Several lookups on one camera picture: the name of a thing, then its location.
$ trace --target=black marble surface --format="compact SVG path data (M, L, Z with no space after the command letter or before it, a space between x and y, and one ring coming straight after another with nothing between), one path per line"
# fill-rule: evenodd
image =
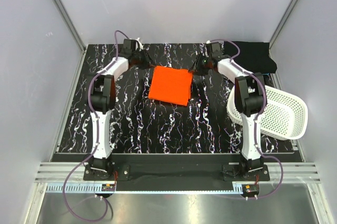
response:
M192 66L204 44L145 44L157 65ZM92 122L85 104L86 75L115 56L114 45L89 45L67 124L57 152L87 153L92 148ZM116 106L110 123L115 153L235 153L242 147L242 127L226 111L233 84L210 71L194 76L187 107L148 99L153 70L132 68L116 81ZM271 78L265 82L273 85ZM289 140L262 136L264 152L293 153Z

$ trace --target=orange cloth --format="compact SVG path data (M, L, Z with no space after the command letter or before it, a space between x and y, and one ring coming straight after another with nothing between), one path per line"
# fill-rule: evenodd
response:
M191 98L193 74L187 69L156 66L148 97L168 103L187 106Z

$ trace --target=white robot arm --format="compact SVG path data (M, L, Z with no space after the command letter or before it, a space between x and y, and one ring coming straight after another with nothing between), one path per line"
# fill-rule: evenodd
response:
M240 112L243 122L243 148L239 170L242 175L261 170L264 163L257 148L261 150L262 115L257 116L257 114L263 106L263 95L261 86L249 74L254 75L264 86L263 76L261 73L253 74L245 69L240 70L239 67L233 65L229 57L222 55L219 43L207 43L206 48L207 55L198 54L189 72L205 76L212 69L235 84L235 106ZM254 135L255 122L257 122L256 136Z
M217 62L217 70L220 74L227 77L231 82L235 83L235 79L238 77L248 77L248 74L242 73L230 62L229 58L222 59ZM256 114L247 116L245 113L241 113L242 127L243 127L243 148L241 150L242 156L249 160L256 160L260 158L260 153L257 151L254 140L254 121L256 120ZM256 137L259 148L261 149L261 122L262 115L257 118Z
M95 112L90 113L93 125L93 157L89 160L88 164L90 169L108 173L111 171L112 150L110 148L109 125L111 112L116 101L115 80L134 65L140 69L148 69L155 66L148 52L143 50L142 44L138 40L133 39L124 40L119 57L115 60L115 63L108 70L104 68L100 72L90 74L87 77L88 91L92 79L95 75L101 73L90 90L91 104ZM96 139L97 130L99 130L98 140Z

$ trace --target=white wall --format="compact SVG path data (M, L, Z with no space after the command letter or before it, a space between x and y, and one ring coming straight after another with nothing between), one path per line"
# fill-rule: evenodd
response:
M290 0L62 0L85 43L120 29L148 43L269 42Z
M0 222L18 224L81 53L52 0L0 2Z
M299 0L272 47L283 89L304 99L309 123L301 143L314 161L337 220L337 4Z

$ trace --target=white plastic basket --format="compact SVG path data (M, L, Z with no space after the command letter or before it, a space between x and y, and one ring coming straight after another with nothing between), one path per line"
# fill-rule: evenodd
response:
M261 133L278 140L295 140L301 138L308 124L308 108L299 97L266 86L267 107L261 120ZM232 89L227 112L234 123L242 125L240 113L234 104Z

